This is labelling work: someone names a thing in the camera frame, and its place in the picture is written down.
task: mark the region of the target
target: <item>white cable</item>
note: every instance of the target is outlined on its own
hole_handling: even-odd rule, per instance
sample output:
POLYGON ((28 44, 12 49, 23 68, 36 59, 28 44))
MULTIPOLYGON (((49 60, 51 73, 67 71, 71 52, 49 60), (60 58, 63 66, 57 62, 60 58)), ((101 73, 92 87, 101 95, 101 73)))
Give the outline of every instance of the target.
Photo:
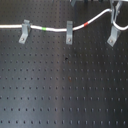
POLYGON ((42 27, 41 27, 41 26, 31 25, 31 28, 32 28, 32 29, 42 30, 42 27))
POLYGON ((82 24, 82 25, 80 25, 80 26, 77 26, 77 27, 74 27, 74 28, 73 28, 73 31, 79 30, 79 29, 81 29, 81 28, 83 28, 83 27, 84 27, 84 24, 82 24))
POLYGON ((0 28, 22 28, 22 25, 0 25, 0 28))
POLYGON ((56 28, 46 28, 46 31, 52 31, 52 32, 66 32, 67 29, 66 29, 66 28, 59 28, 59 29, 56 29, 56 28))
POLYGON ((89 20, 88 21, 88 24, 92 23, 94 20, 96 20, 97 18, 101 17, 106 12, 112 12, 112 10, 111 9, 105 9, 100 14, 98 14, 97 16, 95 16, 94 18, 92 18, 91 20, 89 20))
MULTIPOLYGON (((90 24, 93 21, 95 21, 97 18, 99 18, 100 16, 102 16, 104 13, 106 12, 111 12, 111 9, 105 9, 104 11, 102 11, 100 14, 98 14, 97 16, 95 16, 94 18, 92 18, 91 20, 89 20, 87 23, 90 24)), ((74 27, 73 31, 75 30, 79 30, 81 28, 84 27, 84 24, 74 27)), ((22 25, 0 25, 0 28, 22 28, 22 25)), ((42 30, 41 26, 35 26, 35 25, 31 25, 32 29, 38 29, 38 30, 42 30)), ((46 28, 46 31, 52 31, 52 32, 66 32, 67 29, 66 28, 61 28, 61 29, 55 29, 55 28, 46 28)))
POLYGON ((119 29, 119 30, 121 30, 121 31, 125 31, 125 30, 128 29, 128 25, 127 25, 126 27, 120 27, 120 26, 118 26, 118 25, 115 23, 115 21, 113 21, 113 25, 114 25, 117 29, 119 29))

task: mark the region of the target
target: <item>cable clamp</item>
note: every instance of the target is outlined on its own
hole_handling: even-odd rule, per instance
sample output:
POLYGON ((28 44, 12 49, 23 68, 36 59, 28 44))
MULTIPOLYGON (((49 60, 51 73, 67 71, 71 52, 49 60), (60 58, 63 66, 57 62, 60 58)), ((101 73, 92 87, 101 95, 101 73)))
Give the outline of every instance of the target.
POLYGON ((67 21, 67 35, 66 35, 66 44, 72 45, 72 33, 73 33, 73 22, 67 21))
POLYGON ((30 21, 24 20, 24 23, 22 24, 22 35, 20 37, 19 43, 25 44, 30 31, 31 31, 30 21))

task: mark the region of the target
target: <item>metal clamp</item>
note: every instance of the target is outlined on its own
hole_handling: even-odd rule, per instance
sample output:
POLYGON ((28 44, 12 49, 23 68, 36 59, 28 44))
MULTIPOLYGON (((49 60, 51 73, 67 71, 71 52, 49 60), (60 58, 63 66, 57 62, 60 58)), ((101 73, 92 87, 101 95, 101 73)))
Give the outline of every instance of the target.
POLYGON ((67 35, 66 35, 66 44, 72 45, 72 33, 73 33, 73 22, 67 21, 67 35))
POLYGON ((76 3, 76 0, 72 0, 72 1, 71 1, 72 7, 74 7, 75 3, 76 3))
POLYGON ((24 24, 22 24, 22 35, 20 37, 19 43, 25 44, 27 37, 31 30, 31 24, 29 20, 24 20, 24 24))
POLYGON ((120 30, 118 30, 115 26, 112 26, 111 35, 110 35, 110 37, 109 37, 109 39, 107 41, 112 47, 116 43, 120 33, 121 33, 120 30))
MULTIPOLYGON (((113 6, 114 0, 110 0, 110 4, 111 4, 111 9, 112 9, 112 15, 111 15, 111 23, 113 23, 113 21, 116 22, 116 18, 119 14, 120 8, 122 6, 122 1, 119 1, 114 9, 113 6)), ((114 46, 114 44, 116 43, 119 35, 120 35, 121 31, 118 30, 115 26, 112 26, 111 28, 111 35, 108 39, 108 44, 110 44, 112 47, 114 46)))

